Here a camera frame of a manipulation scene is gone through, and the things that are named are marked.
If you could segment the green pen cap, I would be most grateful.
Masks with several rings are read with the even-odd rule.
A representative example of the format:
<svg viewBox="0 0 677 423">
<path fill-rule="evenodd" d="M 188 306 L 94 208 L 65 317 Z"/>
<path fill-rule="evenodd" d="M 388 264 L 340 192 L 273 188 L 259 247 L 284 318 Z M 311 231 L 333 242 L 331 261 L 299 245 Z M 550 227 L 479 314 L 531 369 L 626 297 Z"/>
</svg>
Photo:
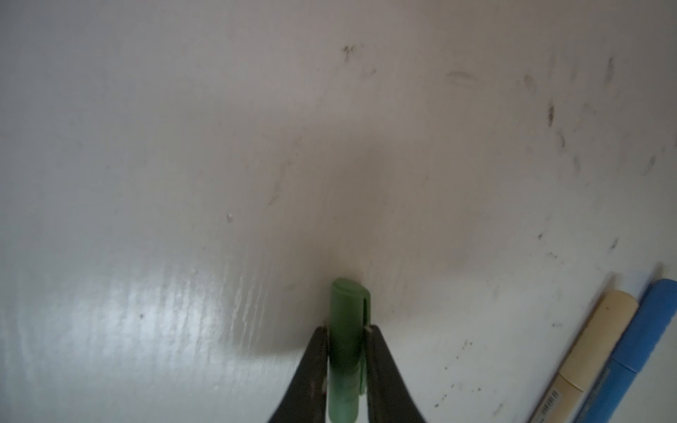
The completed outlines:
<svg viewBox="0 0 677 423">
<path fill-rule="evenodd" d="M 370 291 L 338 278 L 331 284 L 328 414 L 332 422 L 355 422 L 367 390 L 364 328 L 370 324 Z"/>
</svg>

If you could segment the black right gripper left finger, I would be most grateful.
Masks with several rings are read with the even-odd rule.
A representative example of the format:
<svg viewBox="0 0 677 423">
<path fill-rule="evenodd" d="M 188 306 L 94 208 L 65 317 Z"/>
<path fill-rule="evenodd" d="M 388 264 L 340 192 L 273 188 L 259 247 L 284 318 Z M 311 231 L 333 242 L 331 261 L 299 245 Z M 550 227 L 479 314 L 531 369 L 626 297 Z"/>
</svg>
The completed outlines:
<svg viewBox="0 0 677 423">
<path fill-rule="evenodd" d="M 329 334 L 317 327 L 279 406 L 269 419 L 275 422 L 320 423 L 326 420 Z"/>
</svg>

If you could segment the blue pen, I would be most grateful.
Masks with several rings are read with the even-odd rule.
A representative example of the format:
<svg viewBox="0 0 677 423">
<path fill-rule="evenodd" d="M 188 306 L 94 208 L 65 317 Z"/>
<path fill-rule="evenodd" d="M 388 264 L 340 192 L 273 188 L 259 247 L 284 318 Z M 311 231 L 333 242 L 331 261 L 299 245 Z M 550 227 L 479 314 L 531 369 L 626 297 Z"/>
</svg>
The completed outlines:
<svg viewBox="0 0 677 423">
<path fill-rule="evenodd" d="M 675 315 L 676 282 L 663 278 L 652 283 L 582 405 L 576 422 L 610 421 Z"/>
</svg>

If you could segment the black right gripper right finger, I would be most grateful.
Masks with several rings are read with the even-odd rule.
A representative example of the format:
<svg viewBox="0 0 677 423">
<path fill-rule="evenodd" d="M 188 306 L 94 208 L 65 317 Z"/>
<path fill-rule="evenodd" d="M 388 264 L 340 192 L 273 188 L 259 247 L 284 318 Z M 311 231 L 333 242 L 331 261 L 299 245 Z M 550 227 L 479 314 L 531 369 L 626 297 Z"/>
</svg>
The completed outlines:
<svg viewBox="0 0 677 423">
<path fill-rule="evenodd" d="M 425 422 L 376 325 L 364 328 L 368 421 Z"/>
</svg>

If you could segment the beige pen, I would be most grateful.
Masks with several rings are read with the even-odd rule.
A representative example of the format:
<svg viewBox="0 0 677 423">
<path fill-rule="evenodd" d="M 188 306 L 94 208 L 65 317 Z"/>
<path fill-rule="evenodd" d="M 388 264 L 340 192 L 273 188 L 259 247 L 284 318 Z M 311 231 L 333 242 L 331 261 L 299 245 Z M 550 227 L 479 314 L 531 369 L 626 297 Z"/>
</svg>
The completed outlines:
<svg viewBox="0 0 677 423">
<path fill-rule="evenodd" d="M 530 423 L 569 421 L 637 310 L 638 300 L 626 292 L 610 290 L 601 298 L 532 413 Z"/>
</svg>

